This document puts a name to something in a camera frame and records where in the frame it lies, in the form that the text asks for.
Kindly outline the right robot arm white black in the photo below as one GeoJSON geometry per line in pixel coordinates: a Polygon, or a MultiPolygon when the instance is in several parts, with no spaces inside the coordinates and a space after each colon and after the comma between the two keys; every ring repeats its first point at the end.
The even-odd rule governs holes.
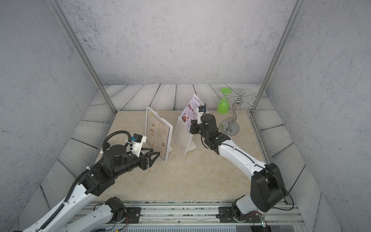
{"type": "Polygon", "coordinates": [[[192,120],[190,133],[200,134],[208,149],[228,159],[250,180],[250,193],[232,204],[232,215],[237,222],[243,222],[254,212],[268,212],[288,196],[278,166],[261,162],[243,151],[218,130],[214,115],[205,114],[192,120]]]}

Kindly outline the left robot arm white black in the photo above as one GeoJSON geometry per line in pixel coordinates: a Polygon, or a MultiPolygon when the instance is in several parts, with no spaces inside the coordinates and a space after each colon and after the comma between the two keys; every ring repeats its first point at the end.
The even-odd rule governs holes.
{"type": "Polygon", "coordinates": [[[26,232],[90,232],[97,227],[113,223],[129,223],[129,214],[125,205],[118,197],[104,202],[97,210],[70,222],[70,220],[87,204],[100,196],[122,174],[137,167],[142,170],[150,168],[160,156],[158,151],[151,148],[140,149],[139,156],[130,156],[124,152],[123,157],[129,160],[115,165],[117,158],[103,152],[101,160],[93,167],[87,168],[73,182],[67,196],[59,205],[51,209],[34,224],[25,229],[26,232]]]}

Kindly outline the small pink food menu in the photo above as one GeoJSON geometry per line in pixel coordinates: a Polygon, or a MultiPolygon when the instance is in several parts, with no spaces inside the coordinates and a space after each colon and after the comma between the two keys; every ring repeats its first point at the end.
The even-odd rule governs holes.
{"type": "Polygon", "coordinates": [[[183,121],[184,125],[190,130],[191,121],[198,119],[199,107],[204,106],[204,103],[200,98],[194,93],[191,100],[183,110],[180,115],[180,119],[183,121]]]}

